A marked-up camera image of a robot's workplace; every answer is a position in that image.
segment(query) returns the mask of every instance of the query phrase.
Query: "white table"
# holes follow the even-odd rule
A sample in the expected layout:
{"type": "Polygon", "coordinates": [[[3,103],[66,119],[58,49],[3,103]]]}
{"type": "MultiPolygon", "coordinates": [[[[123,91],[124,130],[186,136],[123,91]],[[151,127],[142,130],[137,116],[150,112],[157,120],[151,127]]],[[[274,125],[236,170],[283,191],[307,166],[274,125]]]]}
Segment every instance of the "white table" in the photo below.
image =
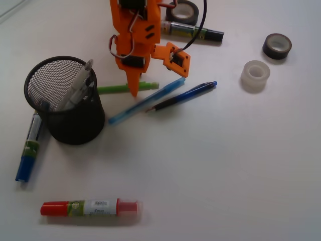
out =
{"type": "MultiPolygon", "coordinates": [[[[83,146],[46,133],[21,186],[15,176],[33,113],[23,93],[29,71],[69,55],[94,59],[99,86],[126,80],[108,52],[116,33],[108,0],[29,1],[0,24],[1,240],[320,240],[320,8],[313,0],[208,0],[205,27],[224,31],[223,44],[192,45],[190,75],[171,96],[214,80],[215,90],[106,126],[83,146]],[[292,40],[286,61],[262,53],[271,33],[292,40]],[[271,69],[260,93],[240,84],[250,60],[271,69]],[[141,221],[40,216],[45,201],[106,197],[143,201],[141,221]]],[[[185,45],[161,43],[168,40],[185,45]]],[[[163,87],[177,78],[152,60],[142,81],[163,87]]],[[[101,101],[108,116],[135,103],[127,93],[101,101]]]]}

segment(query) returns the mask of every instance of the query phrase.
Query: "black wire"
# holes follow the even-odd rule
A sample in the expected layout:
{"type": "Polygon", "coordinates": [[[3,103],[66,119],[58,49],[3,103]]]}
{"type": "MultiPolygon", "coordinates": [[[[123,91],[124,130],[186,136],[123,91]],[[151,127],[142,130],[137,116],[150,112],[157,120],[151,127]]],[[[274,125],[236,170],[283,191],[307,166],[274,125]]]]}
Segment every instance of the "black wire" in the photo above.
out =
{"type": "Polygon", "coordinates": [[[195,42],[195,40],[198,38],[198,36],[200,35],[200,33],[201,33],[202,29],[203,29],[203,25],[204,25],[205,18],[206,18],[206,12],[207,12],[207,1],[204,0],[203,17],[202,17],[202,21],[201,21],[201,24],[200,24],[200,26],[199,26],[199,29],[197,30],[197,32],[196,32],[196,34],[194,35],[194,37],[187,43],[187,45],[186,45],[184,48],[182,48],[182,49],[178,49],[175,54],[177,54],[177,53],[180,52],[180,51],[186,50],[186,49],[187,49],[189,46],[191,46],[191,45],[195,42]]]}

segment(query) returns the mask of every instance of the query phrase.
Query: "black tape roll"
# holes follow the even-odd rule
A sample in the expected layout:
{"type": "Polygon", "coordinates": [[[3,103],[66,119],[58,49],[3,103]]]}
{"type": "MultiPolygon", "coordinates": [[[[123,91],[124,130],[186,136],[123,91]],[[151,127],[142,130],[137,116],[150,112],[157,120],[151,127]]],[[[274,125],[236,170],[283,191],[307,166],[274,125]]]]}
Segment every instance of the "black tape roll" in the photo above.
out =
{"type": "Polygon", "coordinates": [[[174,9],[166,9],[166,20],[178,22],[181,24],[196,25],[199,17],[199,9],[197,6],[186,0],[178,0],[178,5],[174,9]]]}
{"type": "Polygon", "coordinates": [[[286,58],[291,48],[291,40],[282,34],[270,34],[263,44],[263,52],[271,59],[286,58]]]}

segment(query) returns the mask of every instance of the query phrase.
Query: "marker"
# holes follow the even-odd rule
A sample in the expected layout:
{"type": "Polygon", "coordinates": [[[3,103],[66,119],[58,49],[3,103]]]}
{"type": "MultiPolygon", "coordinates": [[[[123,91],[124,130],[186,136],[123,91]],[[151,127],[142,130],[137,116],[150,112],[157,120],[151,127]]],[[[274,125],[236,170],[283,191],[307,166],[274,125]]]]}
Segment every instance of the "marker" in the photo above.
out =
{"type": "Polygon", "coordinates": [[[128,201],[120,198],[45,202],[40,214],[60,217],[138,215],[141,207],[141,202],[137,200],[128,201]]]}
{"type": "MultiPolygon", "coordinates": [[[[176,22],[162,21],[160,31],[163,34],[181,36],[193,38],[197,33],[199,27],[180,24],[176,22]]],[[[210,30],[206,28],[202,28],[198,39],[200,40],[209,40],[214,42],[222,42],[224,37],[224,33],[220,31],[210,30]]]]}
{"type": "Polygon", "coordinates": [[[90,70],[92,68],[93,63],[94,61],[91,59],[81,68],[80,72],[77,74],[76,78],[69,87],[67,93],[56,107],[56,111],[62,111],[65,108],[65,105],[68,103],[68,100],[73,96],[73,94],[77,90],[81,89],[86,80],[86,77],[90,74],[90,70]]]}
{"type": "Polygon", "coordinates": [[[40,135],[41,126],[41,118],[39,114],[35,111],[29,127],[24,150],[21,155],[21,161],[16,175],[17,182],[29,181],[31,171],[36,161],[37,152],[40,146],[38,138],[40,135]]]}

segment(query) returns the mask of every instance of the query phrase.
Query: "red marker cap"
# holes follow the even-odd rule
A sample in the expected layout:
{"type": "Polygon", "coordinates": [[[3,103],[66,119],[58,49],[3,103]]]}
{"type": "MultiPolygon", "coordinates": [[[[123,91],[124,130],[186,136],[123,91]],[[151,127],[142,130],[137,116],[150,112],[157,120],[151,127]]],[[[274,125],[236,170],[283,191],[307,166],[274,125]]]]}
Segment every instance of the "red marker cap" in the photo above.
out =
{"type": "Polygon", "coordinates": [[[45,202],[40,209],[40,214],[43,216],[68,216],[68,203],[68,201],[45,202]]]}

